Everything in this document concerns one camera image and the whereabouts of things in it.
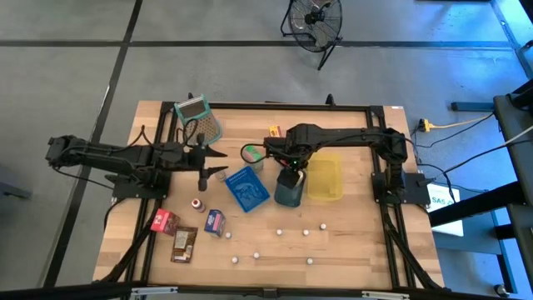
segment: label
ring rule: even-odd
[[[277,125],[270,126],[268,128],[268,133],[272,138],[281,138],[281,128]]]
[[[427,209],[427,212],[429,213],[454,203],[453,199],[451,199],[448,187],[442,187],[436,184],[428,184],[427,191],[430,194],[431,200],[430,207]],[[452,188],[451,192],[453,193],[453,197],[456,199],[456,201],[459,202],[459,190]],[[464,235],[463,222],[461,220],[433,227],[432,230],[439,233],[453,234],[459,237]]]
[[[187,237],[189,232],[178,231],[176,232],[176,239],[174,240],[174,248],[183,249],[187,245]]]

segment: brown packet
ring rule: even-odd
[[[170,261],[173,263],[189,263],[192,257],[192,248],[197,239],[198,228],[178,227],[174,236],[174,247]]]

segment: electric fan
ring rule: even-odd
[[[283,24],[287,18],[291,33],[283,32]],[[292,35],[298,46],[307,51],[324,53],[318,65],[320,70],[335,46],[342,40],[342,37],[339,37],[341,26],[341,0],[290,0],[280,29],[283,37]]]

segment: white sign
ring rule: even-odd
[[[430,193],[431,200],[430,207],[427,209],[427,212],[430,213],[437,209],[453,204],[453,199],[451,199],[448,187],[442,187],[436,184],[428,184],[427,191]],[[456,201],[459,202],[459,190],[452,188],[451,191],[453,192],[453,196],[455,197]],[[453,234],[459,237],[463,236],[463,222],[461,220],[436,226],[432,229],[438,233]]]

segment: yellow plastic container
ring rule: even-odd
[[[321,201],[342,198],[341,159],[335,153],[314,153],[307,166],[307,195]]]

